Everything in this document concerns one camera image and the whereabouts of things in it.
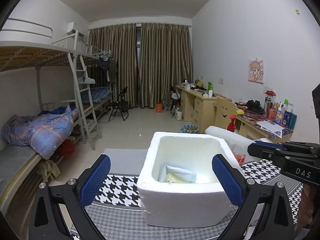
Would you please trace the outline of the person's right hand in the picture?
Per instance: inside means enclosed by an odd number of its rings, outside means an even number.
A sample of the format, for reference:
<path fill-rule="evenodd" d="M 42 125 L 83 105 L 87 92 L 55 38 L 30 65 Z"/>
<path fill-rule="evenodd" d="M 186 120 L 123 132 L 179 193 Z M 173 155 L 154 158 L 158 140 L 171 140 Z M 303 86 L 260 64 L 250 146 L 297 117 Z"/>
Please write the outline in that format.
<path fill-rule="evenodd" d="M 316 191 L 316 188 L 313 186 L 307 184 L 303 185 L 297 214 L 297 222 L 301 227 L 305 227 L 313 221 L 313 211 L 315 209 L 313 200 L 316 195 Z"/>

